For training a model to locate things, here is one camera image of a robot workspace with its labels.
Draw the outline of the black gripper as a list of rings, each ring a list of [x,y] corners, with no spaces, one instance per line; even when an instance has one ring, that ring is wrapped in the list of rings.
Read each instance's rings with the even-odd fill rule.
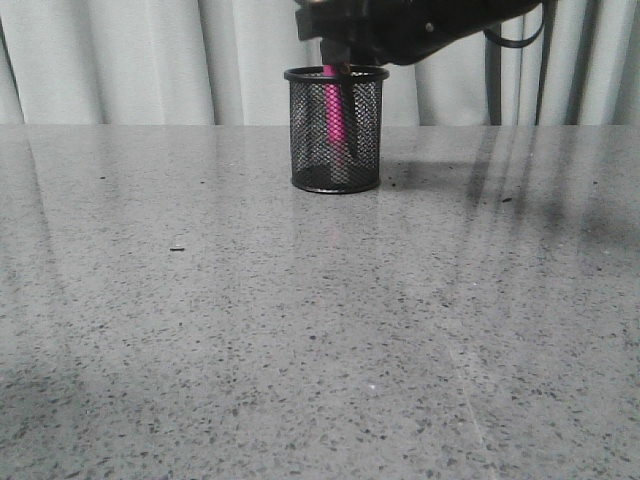
[[[543,5],[541,1],[299,1],[298,38],[318,38],[325,65],[412,65],[453,42],[482,32],[494,43],[523,48],[492,28]]]

